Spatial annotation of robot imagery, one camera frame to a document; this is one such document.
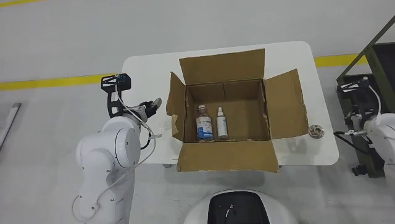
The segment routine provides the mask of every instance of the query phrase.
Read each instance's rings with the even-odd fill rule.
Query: bottle label
[[[228,136],[227,120],[225,117],[217,117],[218,136]]]
[[[198,117],[196,119],[197,138],[198,139],[212,139],[212,128],[210,117]]]

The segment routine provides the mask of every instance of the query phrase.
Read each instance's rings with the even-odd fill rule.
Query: cardboard
[[[185,85],[172,72],[166,105],[173,137],[182,141],[177,169],[278,171],[272,139],[307,133],[297,70],[264,80],[265,50],[180,59]],[[198,141],[196,117],[204,104],[213,141]],[[228,140],[217,136],[221,106]]]

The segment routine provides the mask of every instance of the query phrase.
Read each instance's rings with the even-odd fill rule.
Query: plastic bottle
[[[213,140],[211,118],[206,113],[205,105],[198,107],[199,114],[196,118],[197,139],[198,140]]]
[[[222,107],[218,108],[217,131],[218,131],[218,139],[220,140],[228,139],[227,118],[225,118],[225,116],[223,115]]]

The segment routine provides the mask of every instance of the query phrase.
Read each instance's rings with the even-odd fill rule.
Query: table top
[[[265,79],[297,68],[310,125],[320,125],[325,130],[321,139],[309,135],[297,138],[274,139],[273,145],[279,165],[332,165],[339,158],[339,151],[329,118],[328,109],[322,93],[317,69],[310,46],[303,41],[287,43],[261,44],[234,48],[218,48],[189,52],[174,52],[134,56],[123,64],[122,72],[131,78],[131,90],[122,93],[122,99],[128,106],[143,101],[162,98],[162,107],[151,117],[147,124],[155,134],[162,133],[157,139],[157,147],[146,164],[176,164],[182,142],[172,137],[171,117],[166,114],[165,104],[170,89],[170,72],[174,72],[183,81],[179,63],[180,58],[224,54],[265,48]],[[141,144],[147,141],[148,133],[141,132]],[[141,151],[145,158],[152,151],[152,143]]]

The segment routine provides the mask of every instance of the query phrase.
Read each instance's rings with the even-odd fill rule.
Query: box flap
[[[265,49],[180,59],[185,83],[263,78]]]
[[[307,134],[309,123],[297,69],[265,80],[265,92],[272,139]]]
[[[184,143],[178,158],[177,170],[278,172],[278,162],[271,141]]]
[[[170,73],[170,91],[166,103],[166,113],[172,116],[173,137],[184,141],[185,85],[174,72]]]

